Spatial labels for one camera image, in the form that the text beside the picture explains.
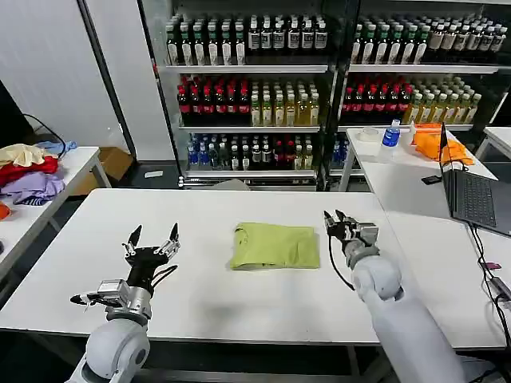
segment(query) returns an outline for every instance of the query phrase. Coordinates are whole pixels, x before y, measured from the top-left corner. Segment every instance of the green towel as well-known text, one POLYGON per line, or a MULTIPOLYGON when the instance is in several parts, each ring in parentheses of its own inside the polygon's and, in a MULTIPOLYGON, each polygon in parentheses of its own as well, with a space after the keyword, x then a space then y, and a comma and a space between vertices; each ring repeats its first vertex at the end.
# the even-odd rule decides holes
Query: green towel
POLYGON ((233 270, 319 268, 318 241, 312 227, 243 222, 234 232, 233 270))

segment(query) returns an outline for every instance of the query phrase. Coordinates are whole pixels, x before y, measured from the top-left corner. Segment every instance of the laptop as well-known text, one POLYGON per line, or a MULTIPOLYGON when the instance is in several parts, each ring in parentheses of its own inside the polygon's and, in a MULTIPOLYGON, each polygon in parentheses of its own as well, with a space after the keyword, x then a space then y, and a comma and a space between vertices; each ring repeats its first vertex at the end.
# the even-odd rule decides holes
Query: laptop
POLYGON ((459 169, 462 167, 460 161, 451 159, 446 126, 442 124, 440 170, 450 216, 511 236, 511 184, 464 172, 459 169), (443 165, 442 156, 448 156, 443 165))

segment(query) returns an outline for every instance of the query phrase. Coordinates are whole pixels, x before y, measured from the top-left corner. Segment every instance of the wire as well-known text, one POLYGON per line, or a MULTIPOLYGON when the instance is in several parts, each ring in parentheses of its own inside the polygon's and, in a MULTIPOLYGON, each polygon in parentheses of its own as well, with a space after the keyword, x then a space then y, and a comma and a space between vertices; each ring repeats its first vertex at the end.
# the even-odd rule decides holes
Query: wire
POLYGON ((337 268, 337 266, 335 265, 335 262, 334 262, 334 256, 332 254, 332 236, 331 235, 328 235, 328 252, 330 253, 330 262, 332 264, 332 267, 334 267, 334 270, 335 272, 337 273, 337 275, 339 276, 339 278, 341 278, 341 280, 344 282, 344 284, 346 286, 348 286, 350 289, 352 289, 353 291, 355 291, 355 288, 353 287, 353 285, 351 283, 349 283, 344 277, 343 275, 339 272, 339 269, 337 268))
POLYGON ((27 114, 27 113, 23 113, 23 116, 25 117, 30 117, 30 118, 33 118, 34 120, 36 120, 39 124, 41 124, 42 126, 44 126, 46 129, 48 129, 51 134, 53 134, 54 136, 56 136, 61 142, 62 142, 62 151, 60 152, 60 154, 58 155, 58 159, 60 159, 62 157, 62 155, 64 154, 65 152, 65 142, 64 140, 56 133, 54 132, 53 130, 51 130, 48 125, 46 125, 44 122, 42 122, 41 120, 39 120, 36 116, 32 116, 31 114, 27 114))
POLYGON ((498 301, 500 299, 506 298, 505 295, 499 294, 496 298, 492 295, 492 290, 489 286, 489 280, 491 281, 492 278, 495 278, 495 275, 492 273, 492 271, 486 266, 486 260, 485 260, 485 249, 482 245, 481 237, 479 236, 479 233, 477 232, 477 226, 473 223, 468 223, 470 232, 472 233, 474 242, 476 243, 477 250, 479 251, 479 258, 477 259, 477 263, 482 269, 483 272, 483 280, 486 285, 486 289, 488 291, 488 296, 490 300, 492 301, 493 305, 495 306, 495 310, 497 311, 497 315, 501 321, 502 329, 504 330, 504 336, 505 336, 505 351, 509 352, 511 351, 511 335, 509 334, 509 328, 507 324, 507 320, 505 318, 504 310, 500 308, 498 305, 498 301))
POLYGON ((168 269, 165 269, 163 271, 159 271, 158 273, 156 273, 155 277, 157 275, 160 275, 161 274, 161 277, 160 279, 158 279, 157 281, 155 281, 153 283, 153 289, 156 287, 156 285, 158 283, 160 283, 161 281, 163 281, 165 278, 167 278, 170 274, 172 274, 175 270, 177 269, 177 265, 172 265, 170 266, 168 269))

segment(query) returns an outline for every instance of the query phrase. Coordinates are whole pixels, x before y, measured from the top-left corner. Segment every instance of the robotic hand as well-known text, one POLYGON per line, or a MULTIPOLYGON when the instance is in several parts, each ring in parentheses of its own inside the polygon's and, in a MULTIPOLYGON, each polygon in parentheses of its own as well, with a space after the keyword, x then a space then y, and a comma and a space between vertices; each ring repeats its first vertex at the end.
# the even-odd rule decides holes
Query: robotic hand
POLYGON ((403 289, 399 268, 380 256, 374 245, 378 228, 341 211, 335 213, 338 220, 324 212, 329 240, 335 237, 341 242, 353 288, 366 303, 374 331, 400 382, 465 382, 461 362, 431 313, 403 289))
POLYGON ((130 382, 149 355, 146 334, 152 316, 149 301, 154 287, 177 266, 154 273, 178 252, 180 243, 177 223, 169 239, 159 247, 136 248, 141 231, 140 225, 129 236, 129 241, 122 244, 126 249, 125 259, 132 267, 127 281, 106 280, 97 291, 71 298, 71 302, 79 305, 105 305, 108 322, 90 334, 85 355, 68 383, 93 383, 104 379, 112 383, 130 382))

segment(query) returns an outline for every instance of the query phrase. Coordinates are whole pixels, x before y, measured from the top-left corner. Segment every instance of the blue cloth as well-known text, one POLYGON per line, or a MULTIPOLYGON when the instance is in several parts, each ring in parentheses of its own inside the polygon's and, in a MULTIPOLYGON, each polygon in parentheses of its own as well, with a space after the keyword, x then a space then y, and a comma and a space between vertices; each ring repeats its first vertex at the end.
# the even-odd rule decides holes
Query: blue cloth
MULTIPOLYGON (((37 142, 35 146, 37 146, 38 148, 46 149, 46 151, 51 154, 59 155, 62 152, 62 142, 42 141, 37 142)), ((67 153, 71 149, 76 149, 77 146, 78 145, 75 141, 67 141, 65 143, 64 153, 67 153)))

